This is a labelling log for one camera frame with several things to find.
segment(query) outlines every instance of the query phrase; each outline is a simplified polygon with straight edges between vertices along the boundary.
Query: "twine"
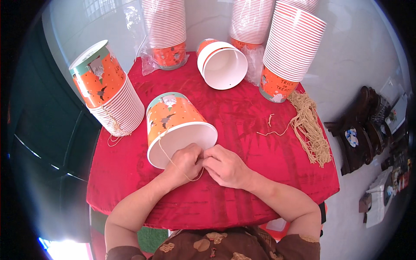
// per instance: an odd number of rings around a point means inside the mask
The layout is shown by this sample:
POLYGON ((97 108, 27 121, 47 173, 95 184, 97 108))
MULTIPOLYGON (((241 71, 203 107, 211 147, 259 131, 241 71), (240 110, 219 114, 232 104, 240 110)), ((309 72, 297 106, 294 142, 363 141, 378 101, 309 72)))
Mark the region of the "twine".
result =
MULTIPOLYGON (((113 121, 113 130, 114 130, 114 132, 117 132, 117 131, 119 131, 119 132, 121 132, 122 134, 124 134, 124 136, 129 136, 129 135, 131 135, 131 132, 125 132, 125 131, 123 131, 121 128, 120 128, 120 125, 119 125, 119 123, 117 122, 117 120, 114 118, 114 116, 110 113, 110 112, 108 112, 105 108, 104 108, 104 106, 103 106, 103 104, 100 102, 99 103, 100 104, 100 106, 101 106, 101 109, 104 111, 104 113, 113 121)), ((117 137, 117 139, 116 140, 114 140, 113 141, 113 139, 111 138, 113 136, 113 134, 111 133, 110 134, 110 137, 107 139, 107 144, 108 144, 108 146, 109 147, 113 147, 113 146, 115 146, 115 145, 117 145, 119 142, 120 142, 120 140, 124 137, 124 136, 118 136, 117 137), (113 144, 113 145, 110 145, 110 143, 109 143, 109 141, 112 141, 112 142, 116 142, 115 144, 113 144)))
POLYGON ((292 92, 287 99, 296 108, 297 116, 290 120, 286 130, 282 134, 278 134, 275 131, 267 134, 257 133, 263 136, 273 133, 282 136, 286 133, 289 125, 291 125, 303 150, 307 153, 310 163, 318 162, 319 166, 323 168, 325 163, 333 160, 333 156, 329 152, 329 144, 325 140, 322 128, 318 124, 315 101, 309 98, 307 93, 300 94, 298 91, 292 92), (299 132, 305 135, 305 140, 302 139, 299 132))
POLYGON ((169 161, 171 161, 171 163, 181 172, 181 173, 183 173, 183 175, 185 175, 185 177, 188 179, 188 181, 197 181, 197 180, 199 180, 201 177, 202 177, 202 174, 204 173, 204 168, 202 167, 202 172, 201 172, 201 174, 199 175, 199 177, 197 178, 197 179, 195 179, 195 180, 191 180, 181 169, 179 169, 179 167, 171 160, 171 158, 168 156, 168 154, 165 152, 165 150, 162 148, 162 145, 160 144, 160 140, 162 139, 162 137, 164 137, 167 133, 168 133, 168 131, 169 131, 169 127, 168 127, 168 129, 163 133, 163 135, 161 136, 160 135, 160 132, 161 131, 159 131, 159 141, 158 141, 158 143, 159 143, 159 147, 160 147, 160 149, 162 149, 162 151, 163 151, 163 153, 166 155, 166 157, 169 159, 169 161))

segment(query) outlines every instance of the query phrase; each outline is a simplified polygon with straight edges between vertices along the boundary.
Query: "table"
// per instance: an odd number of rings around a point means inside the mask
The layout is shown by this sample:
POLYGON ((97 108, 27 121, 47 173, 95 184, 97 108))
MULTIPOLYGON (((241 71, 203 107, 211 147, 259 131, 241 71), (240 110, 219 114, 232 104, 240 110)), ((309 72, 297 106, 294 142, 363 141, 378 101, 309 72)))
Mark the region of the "table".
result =
MULTIPOLYGON (((179 69, 159 69, 146 76, 141 74, 140 59, 135 62, 128 75, 145 107, 162 93, 180 92, 216 127, 217 143, 237 153, 251 169, 304 191, 318 204, 339 191, 334 164, 326 163, 324 168, 311 164, 292 128, 283 136, 256 133, 282 133, 296 115, 290 102, 269 102, 258 87, 246 81, 229 90, 212 89, 198 71, 195 53, 189 55, 188 62, 179 69), (267 122, 273 113, 269 127, 267 122)), ((301 85, 297 90, 304 91, 301 85)), ((110 134, 102 129, 87 189, 87 202, 94 210, 110 214, 120 200, 162 172, 147 160, 146 133, 143 120, 131 136, 109 147, 110 134)), ((262 224, 278 217, 254 195, 221 187, 205 172, 200 180, 164 196, 145 225, 169 229, 225 228, 262 224)))

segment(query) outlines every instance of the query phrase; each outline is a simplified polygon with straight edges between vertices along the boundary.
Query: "cartoon bat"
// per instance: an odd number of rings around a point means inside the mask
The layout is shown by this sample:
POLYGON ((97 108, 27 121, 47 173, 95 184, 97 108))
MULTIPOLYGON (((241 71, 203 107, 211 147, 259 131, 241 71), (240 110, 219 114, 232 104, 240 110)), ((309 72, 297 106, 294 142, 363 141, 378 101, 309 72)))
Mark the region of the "cartoon bat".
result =
POLYGON ((165 118, 162 118, 162 120, 160 121, 160 122, 162 122, 163 124, 162 124, 162 126, 163 126, 163 128, 164 129, 166 129, 166 123, 169 121, 169 119, 171 118, 171 116, 174 116, 175 114, 171 114, 171 115, 168 115, 167 117, 165 117, 165 118))
POLYGON ((106 88, 107 86, 105 86, 105 87, 103 87, 102 89, 101 89, 101 91, 97 91, 97 95, 99 95, 100 96, 100 98, 101 98, 101 100, 102 101, 104 101, 104 99, 103 99, 103 96, 104 96, 104 89, 106 88))

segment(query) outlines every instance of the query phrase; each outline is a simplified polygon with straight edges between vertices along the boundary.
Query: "orange paper bucket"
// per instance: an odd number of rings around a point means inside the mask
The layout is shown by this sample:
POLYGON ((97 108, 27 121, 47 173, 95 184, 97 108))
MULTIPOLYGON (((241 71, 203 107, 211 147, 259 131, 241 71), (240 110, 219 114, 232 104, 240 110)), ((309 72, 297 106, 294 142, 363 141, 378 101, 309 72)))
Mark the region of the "orange paper bucket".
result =
POLYGON ((219 40, 209 38, 209 39, 205 39, 205 40, 203 40, 202 42, 200 42, 200 43, 198 44, 198 46, 196 47, 196 57, 198 58, 198 56, 199 56, 199 54, 200 54, 201 50, 202 50, 203 48, 205 48, 205 46, 207 46, 208 44, 213 43, 213 42, 219 42, 219 40))
POLYGON ((267 100, 275 103, 283 103, 290 93, 296 89, 298 84, 299 82, 293 82, 279 77, 263 65, 259 90, 267 100))
POLYGON ((163 70, 173 70, 182 66, 185 55, 185 42, 168 48, 153 49, 153 57, 163 70))
POLYGON ((260 46, 261 44, 255 44, 255 43, 247 43, 247 42, 241 42, 239 40, 231 38, 231 44, 236 47, 237 49, 241 50, 244 46, 247 46, 248 49, 254 49, 257 46, 260 46))
POLYGON ((189 99, 177 92, 157 96, 146 110, 147 159, 164 169, 173 154, 191 143, 206 150, 215 145, 218 133, 189 99))
POLYGON ((69 72, 89 108, 106 104, 126 81, 126 74, 107 40, 92 45, 79 55, 69 72))

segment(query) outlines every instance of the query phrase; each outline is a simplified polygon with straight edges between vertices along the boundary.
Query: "tiled floor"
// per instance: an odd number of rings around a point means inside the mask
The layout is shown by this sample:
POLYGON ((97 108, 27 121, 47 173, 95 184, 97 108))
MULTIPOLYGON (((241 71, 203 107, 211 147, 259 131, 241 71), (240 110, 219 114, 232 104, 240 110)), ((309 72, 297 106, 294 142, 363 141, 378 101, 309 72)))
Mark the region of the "tiled floor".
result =
MULTIPOLYGON (((227 40, 231 2, 186 0, 188 51, 194 51, 205 38, 227 40)), ((128 71, 144 37, 139 0, 91 3, 53 0, 42 15, 48 45, 73 88, 68 66, 87 47, 108 39, 121 66, 128 71)), ((320 0, 316 15, 328 25, 302 84, 317 102, 323 122, 337 119, 363 85, 380 92, 391 80, 394 91, 389 93, 397 96, 409 92, 403 50, 374 0, 320 0)), ((341 191, 327 200, 321 259, 372 259, 398 225, 409 190, 394 198, 382 223, 366 229, 363 214, 358 213, 358 201, 381 172, 380 163, 387 154, 376 156, 370 165, 341 177, 340 147, 331 134, 327 135, 341 191)))

